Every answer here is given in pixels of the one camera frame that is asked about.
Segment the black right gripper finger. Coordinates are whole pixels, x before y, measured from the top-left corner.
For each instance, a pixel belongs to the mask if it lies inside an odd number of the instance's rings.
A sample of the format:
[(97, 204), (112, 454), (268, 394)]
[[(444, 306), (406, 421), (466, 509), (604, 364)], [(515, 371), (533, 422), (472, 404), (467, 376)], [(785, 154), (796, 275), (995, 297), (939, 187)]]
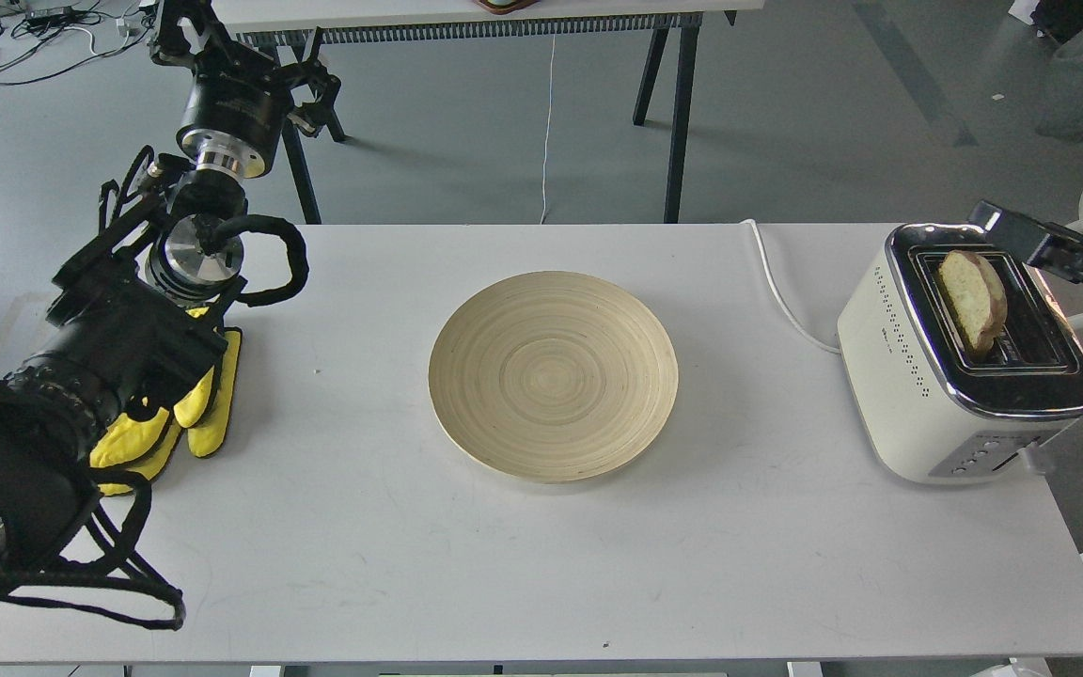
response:
[(977, 201), (968, 222), (980, 227), (989, 244), (1010, 253), (1014, 260), (1083, 283), (1083, 232), (983, 200)]

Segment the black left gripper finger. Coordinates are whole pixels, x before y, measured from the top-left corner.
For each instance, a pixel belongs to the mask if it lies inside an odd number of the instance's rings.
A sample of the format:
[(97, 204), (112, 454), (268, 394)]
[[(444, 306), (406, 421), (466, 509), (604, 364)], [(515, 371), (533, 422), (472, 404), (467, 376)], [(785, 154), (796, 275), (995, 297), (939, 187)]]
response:
[(310, 102), (296, 104), (290, 113), (290, 121), (298, 132), (306, 136), (318, 136), (327, 130), (332, 140), (345, 140), (347, 134), (335, 110), (340, 92), (339, 78), (328, 71), (319, 58), (313, 57), (291, 66), (298, 84), (306, 84), (312, 90)]
[(159, 66), (238, 69), (240, 57), (211, 1), (158, 1), (148, 55)]

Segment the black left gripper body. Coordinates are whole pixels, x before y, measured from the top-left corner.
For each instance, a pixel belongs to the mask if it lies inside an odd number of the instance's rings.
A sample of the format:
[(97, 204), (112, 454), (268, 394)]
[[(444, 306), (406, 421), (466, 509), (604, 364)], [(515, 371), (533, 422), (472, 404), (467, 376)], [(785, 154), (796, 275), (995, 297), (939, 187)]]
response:
[(306, 84), (309, 71), (245, 44), (212, 43), (193, 57), (192, 74), (180, 149), (199, 170), (236, 181), (266, 175), (295, 107), (291, 92)]

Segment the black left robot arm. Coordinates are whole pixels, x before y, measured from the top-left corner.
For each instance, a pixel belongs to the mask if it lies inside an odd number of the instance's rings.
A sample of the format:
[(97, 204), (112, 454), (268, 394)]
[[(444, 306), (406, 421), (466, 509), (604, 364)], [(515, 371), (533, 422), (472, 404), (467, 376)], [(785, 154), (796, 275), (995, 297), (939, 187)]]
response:
[(340, 81), (306, 54), (280, 64), (236, 41), (208, 1), (159, 1), (151, 60), (184, 66), (192, 93), (180, 154), (142, 149), (104, 192), (96, 236), (55, 274), (43, 350), (0, 378), (0, 603), (71, 608), (25, 588), (151, 597), (166, 620), (82, 612), (147, 627), (183, 625), (183, 593), (139, 556), (151, 481), (95, 468), (91, 450), (120, 417), (171, 412), (227, 355), (229, 305), (284, 303), (306, 285), (306, 243), (288, 220), (252, 214), (242, 183), (266, 175), (282, 136), (342, 140)]

